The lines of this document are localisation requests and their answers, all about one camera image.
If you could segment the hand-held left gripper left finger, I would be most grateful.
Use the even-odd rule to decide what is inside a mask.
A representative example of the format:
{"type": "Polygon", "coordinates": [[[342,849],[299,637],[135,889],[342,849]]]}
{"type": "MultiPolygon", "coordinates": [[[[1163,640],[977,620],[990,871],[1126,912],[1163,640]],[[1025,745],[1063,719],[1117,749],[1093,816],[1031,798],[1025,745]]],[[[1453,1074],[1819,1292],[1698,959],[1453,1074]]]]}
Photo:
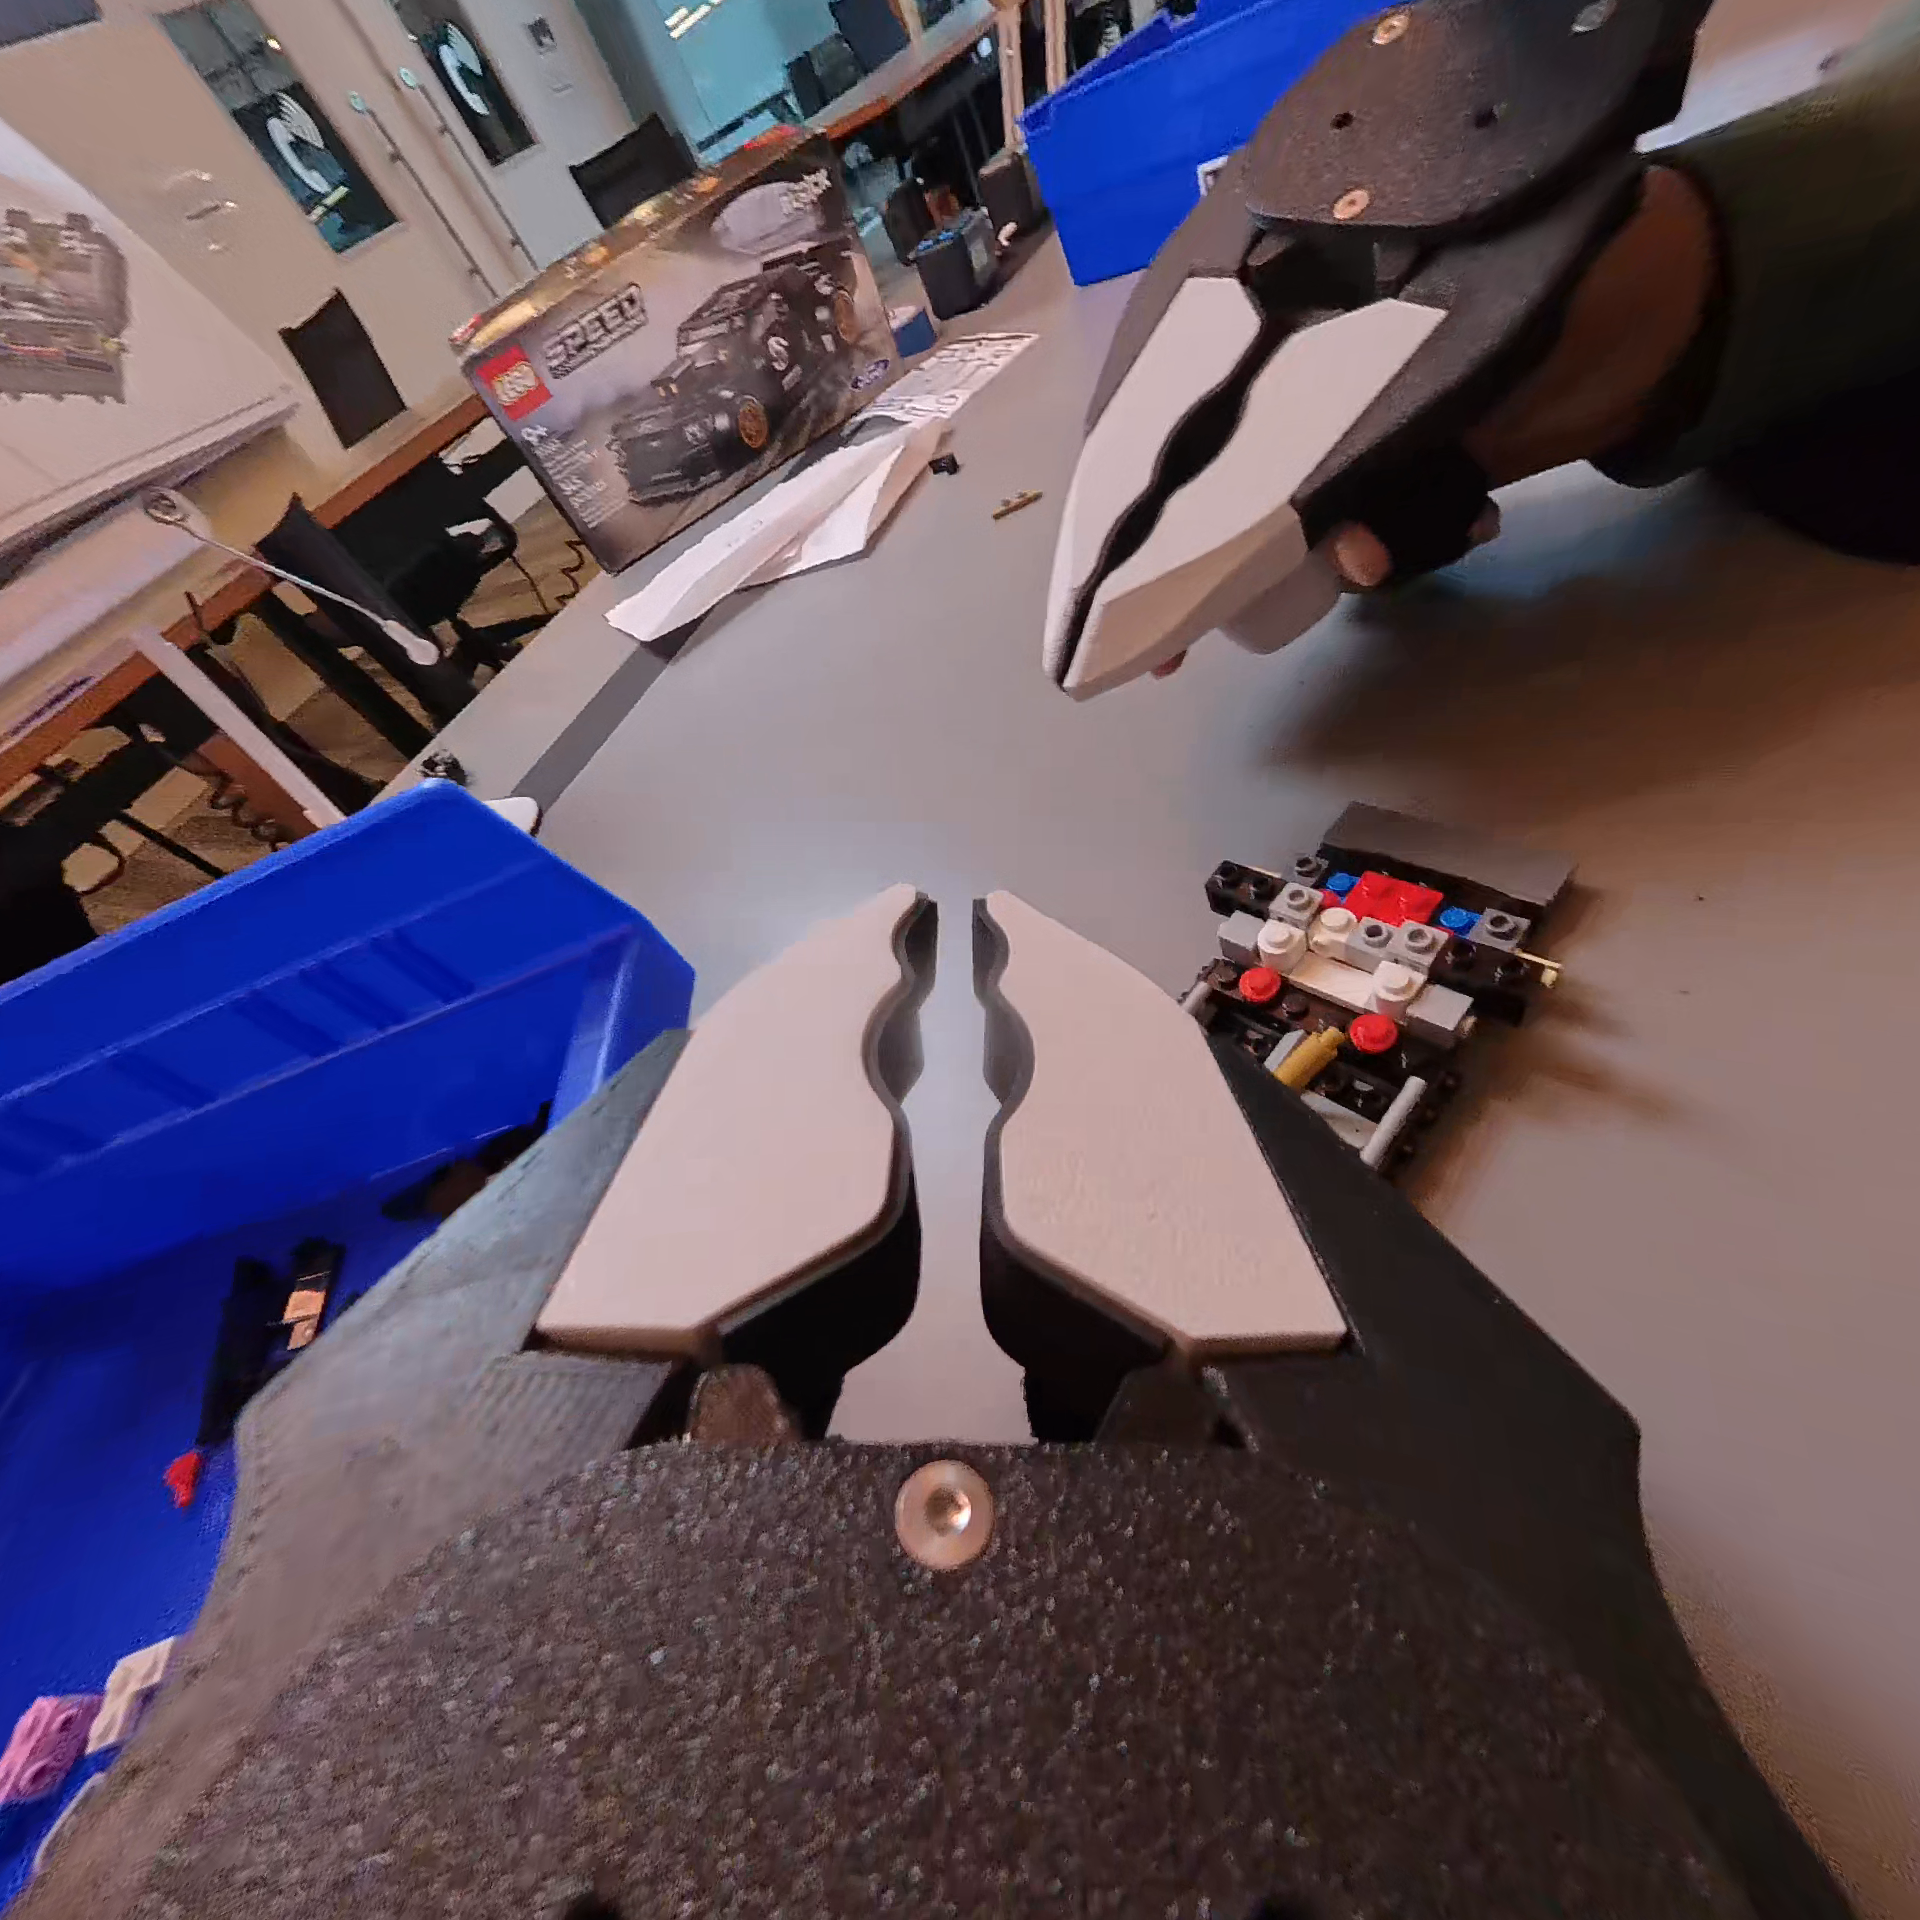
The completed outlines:
{"type": "Polygon", "coordinates": [[[695,1023],[534,1315],[542,1347],[713,1358],[899,1226],[936,938],[936,902],[882,888],[695,1023]]]}

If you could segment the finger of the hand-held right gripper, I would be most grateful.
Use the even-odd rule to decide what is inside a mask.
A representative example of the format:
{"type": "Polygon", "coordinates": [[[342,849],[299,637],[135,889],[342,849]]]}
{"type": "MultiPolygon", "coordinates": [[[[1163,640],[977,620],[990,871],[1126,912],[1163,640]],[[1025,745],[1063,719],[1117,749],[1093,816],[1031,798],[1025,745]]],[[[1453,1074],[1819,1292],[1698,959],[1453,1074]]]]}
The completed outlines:
{"type": "Polygon", "coordinates": [[[1117,377],[1070,473],[1047,596],[1041,664],[1064,687],[1092,588],[1113,562],[1130,511],[1161,515],[1171,437],[1195,410],[1231,394],[1259,348],[1262,311],[1237,277],[1183,277],[1146,341],[1117,377]]]}
{"type": "Polygon", "coordinates": [[[1113,562],[1092,588],[1070,698],[1161,671],[1270,592],[1302,620],[1332,608],[1337,588],[1307,557],[1294,498],[1436,323],[1436,308],[1381,296],[1298,328],[1251,372],[1227,444],[1171,482],[1161,515],[1138,508],[1121,517],[1113,562]]]}

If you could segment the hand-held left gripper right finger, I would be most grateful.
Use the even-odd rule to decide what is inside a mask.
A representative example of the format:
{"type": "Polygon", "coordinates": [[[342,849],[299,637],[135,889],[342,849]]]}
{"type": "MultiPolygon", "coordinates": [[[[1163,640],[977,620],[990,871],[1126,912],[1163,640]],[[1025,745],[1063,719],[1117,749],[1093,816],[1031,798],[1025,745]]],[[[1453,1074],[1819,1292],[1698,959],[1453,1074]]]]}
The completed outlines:
{"type": "Polygon", "coordinates": [[[1349,1319],[1203,1024],[1014,889],[977,898],[978,1302],[1031,1372],[1332,1354],[1349,1319]]]}

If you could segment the lego car model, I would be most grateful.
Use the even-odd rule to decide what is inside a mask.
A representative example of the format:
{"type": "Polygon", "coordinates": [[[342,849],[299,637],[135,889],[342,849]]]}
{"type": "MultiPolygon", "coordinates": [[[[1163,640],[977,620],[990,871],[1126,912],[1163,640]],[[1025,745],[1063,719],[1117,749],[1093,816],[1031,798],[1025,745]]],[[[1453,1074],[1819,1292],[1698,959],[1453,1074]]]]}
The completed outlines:
{"type": "Polygon", "coordinates": [[[1181,1009],[1396,1180],[1472,1045],[1555,989],[1544,936],[1572,880],[1568,855],[1349,803],[1287,861],[1214,866],[1214,953],[1181,1009]]]}

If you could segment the blue plastic bin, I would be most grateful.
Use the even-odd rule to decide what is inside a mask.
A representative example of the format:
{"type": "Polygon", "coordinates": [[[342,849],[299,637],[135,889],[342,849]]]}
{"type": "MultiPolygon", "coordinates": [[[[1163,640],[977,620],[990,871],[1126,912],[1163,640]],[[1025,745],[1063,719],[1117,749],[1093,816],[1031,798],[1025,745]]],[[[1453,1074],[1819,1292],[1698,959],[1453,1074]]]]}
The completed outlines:
{"type": "Polygon", "coordinates": [[[1391,2],[1203,0],[1155,11],[1113,54],[1019,115],[1025,157],[1064,272],[1134,272],[1246,148],[1280,93],[1352,25],[1391,2]]]}
{"type": "MultiPolygon", "coordinates": [[[[450,786],[366,803],[3,989],[3,1293],[107,1284],[220,1234],[503,1169],[553,1123],[634,1123],[691,959],[450,786]]],[[[465,1292],[423,1241],[236,1417],[214,1588],[135,1739],[3,1804],[3,1915],[130,1915],[154,1851],[274,1693],[488,1509],[637,1437],[658,1385],[523,1354],[528,1214],[586,1214],[612,1151],[509,1174],[465,1292]]]]}

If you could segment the lego instruction booklet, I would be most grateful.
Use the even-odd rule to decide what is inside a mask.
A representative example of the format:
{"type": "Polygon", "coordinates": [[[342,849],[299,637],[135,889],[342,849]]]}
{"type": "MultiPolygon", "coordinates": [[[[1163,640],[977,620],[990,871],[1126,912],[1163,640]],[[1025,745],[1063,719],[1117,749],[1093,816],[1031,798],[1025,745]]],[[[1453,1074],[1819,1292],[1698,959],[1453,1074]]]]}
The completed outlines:
{"type": "Polygon", "coordinates": [[[3,678],[195,551],[151,515],[281,428],[295,382],[97,195],[0,129],[0,637],[3,678]]]}

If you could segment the lego set box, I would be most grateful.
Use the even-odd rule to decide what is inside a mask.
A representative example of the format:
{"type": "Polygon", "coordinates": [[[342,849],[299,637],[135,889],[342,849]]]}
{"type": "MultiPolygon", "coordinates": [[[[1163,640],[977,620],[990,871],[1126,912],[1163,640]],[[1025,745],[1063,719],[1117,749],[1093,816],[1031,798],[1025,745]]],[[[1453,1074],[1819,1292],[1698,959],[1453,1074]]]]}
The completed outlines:
{"type": "Polygon", "coordinates": [[[825,134],[770,129],[450,339],[602,570],[841,428],[899,359],[825,134]]]}

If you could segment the small black device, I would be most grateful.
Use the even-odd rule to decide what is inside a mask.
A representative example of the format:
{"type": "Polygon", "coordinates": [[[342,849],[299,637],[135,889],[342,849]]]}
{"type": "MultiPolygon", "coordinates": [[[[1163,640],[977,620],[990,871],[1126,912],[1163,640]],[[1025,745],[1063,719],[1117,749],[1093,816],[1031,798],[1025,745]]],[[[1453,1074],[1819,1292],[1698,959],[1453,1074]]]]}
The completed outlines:
{"type": "Polygon", "coordinates": [[[978,311],[1002,286],[1002,238],[985,210],[963,210],[943,227],[930,227],[911,265],[924,286],[924,308],[936,323],[978,311]]]}

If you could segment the white paper sheets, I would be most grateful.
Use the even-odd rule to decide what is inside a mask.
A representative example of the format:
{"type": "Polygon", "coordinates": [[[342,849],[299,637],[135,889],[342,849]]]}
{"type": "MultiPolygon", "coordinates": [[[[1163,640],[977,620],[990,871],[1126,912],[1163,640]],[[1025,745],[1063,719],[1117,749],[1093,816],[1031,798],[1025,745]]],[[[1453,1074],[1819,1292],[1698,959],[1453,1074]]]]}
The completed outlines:
{"type": "Polygon", "coordinates": [[[792,460],[769,494],[695,540],[646,588],[609,608],[612,632],[661,640],[726,596],[859,558],[947,452],[952,415],[1039,334],[985,331],[936,348],[862,410],[819,457],[792,460]]]}

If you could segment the black office chair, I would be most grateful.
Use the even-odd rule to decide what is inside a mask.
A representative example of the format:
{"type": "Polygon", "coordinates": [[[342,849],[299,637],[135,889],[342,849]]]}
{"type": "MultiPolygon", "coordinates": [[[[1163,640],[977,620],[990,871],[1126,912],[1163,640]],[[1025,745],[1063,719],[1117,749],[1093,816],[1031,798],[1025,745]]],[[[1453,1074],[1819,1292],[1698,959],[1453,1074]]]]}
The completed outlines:
{"type": "Polygon", "coordinates": [[[695,173],[695,149],[661,115],[646,115],[637,129],[567,166],[602,227],[695,181],[695,173]]]}

